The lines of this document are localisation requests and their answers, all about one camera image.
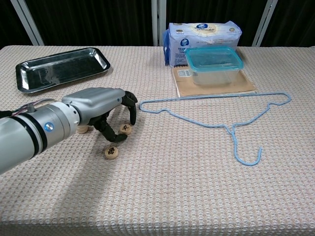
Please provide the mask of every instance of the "silver tray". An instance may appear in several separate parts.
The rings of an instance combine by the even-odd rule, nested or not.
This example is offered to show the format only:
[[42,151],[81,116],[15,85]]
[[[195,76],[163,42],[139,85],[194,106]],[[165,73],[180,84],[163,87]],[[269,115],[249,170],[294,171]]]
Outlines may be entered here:
[[18,64],[17,87],[21,92],[37,92],[105,72],[109,67],[97,48],[58,53]]

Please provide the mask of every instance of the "blue logo on package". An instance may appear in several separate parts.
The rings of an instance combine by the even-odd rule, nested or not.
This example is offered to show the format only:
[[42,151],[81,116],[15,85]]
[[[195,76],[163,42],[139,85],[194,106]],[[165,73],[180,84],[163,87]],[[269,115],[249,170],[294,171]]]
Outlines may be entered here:
[[207,24],[199,24],[199,25],[197,25],[196,27],[197,27],[198,29],[205,29],[205,28],[208,27],[208,25],[207,25]]
[[182,41],[181,41],[181,46],[187,46],[189,45],[189,41],[188,39],[184,38]]
[[52,124],[51,122],[47,122],[47,123],[44,125],[44,129],[45,129],[47,132],[51,132],[51,131],[53,131],[53,129],[54,129],[54,124]]

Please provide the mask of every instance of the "textured tablecloth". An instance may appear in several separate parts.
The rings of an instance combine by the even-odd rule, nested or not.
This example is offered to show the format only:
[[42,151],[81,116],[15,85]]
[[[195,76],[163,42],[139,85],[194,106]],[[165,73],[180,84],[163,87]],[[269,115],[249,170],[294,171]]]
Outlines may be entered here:
[[[16,88],[15,66],[80,47],[9,46],[0,51],[1,109],[63,96],[88,87],[132,91],[142,101],[176,97],[161,47],[98,47],[111,63],[107,74],[34,94]],[[315,48],[238,49],[244,73],[258,92],[286,91],[292,101],[273,106],[231,136],[167,113],[138,110],[138,120],[119,156],[95,129],[75,134],[0,176],[0,235],[287,235],[315,234]],[[167,102],[206,123],[249,120],[268,101],[284,96]],[[114,130],[128,121],[119,106]]]

